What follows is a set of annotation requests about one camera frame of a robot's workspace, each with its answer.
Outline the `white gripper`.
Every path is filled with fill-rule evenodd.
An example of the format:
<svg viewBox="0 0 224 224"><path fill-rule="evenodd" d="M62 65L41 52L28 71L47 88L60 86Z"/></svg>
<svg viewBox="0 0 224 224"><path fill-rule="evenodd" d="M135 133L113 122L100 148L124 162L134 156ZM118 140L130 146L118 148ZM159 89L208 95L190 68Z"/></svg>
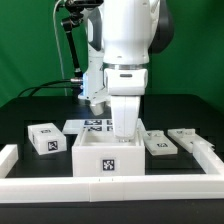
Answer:
<svg viewBox="0 0 224 224"><path fill-rule="evenodd" d="M139 108L139 96L111 97L113 131L117 139L132 140L135 137Z"/></svg>

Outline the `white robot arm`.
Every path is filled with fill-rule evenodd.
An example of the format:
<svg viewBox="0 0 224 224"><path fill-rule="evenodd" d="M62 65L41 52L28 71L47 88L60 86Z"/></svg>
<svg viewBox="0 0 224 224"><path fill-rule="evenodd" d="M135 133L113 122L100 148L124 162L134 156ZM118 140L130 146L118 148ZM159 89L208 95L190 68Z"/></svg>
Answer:
<svg viewBox="0 0 224 224"><path fill-rule="evenodd" d="M88 68L80 98L96 115L109 104L115 137L131 140L148 83L149 55L163 51L174 35L167 0L89 1L84 21Z"/></svg>

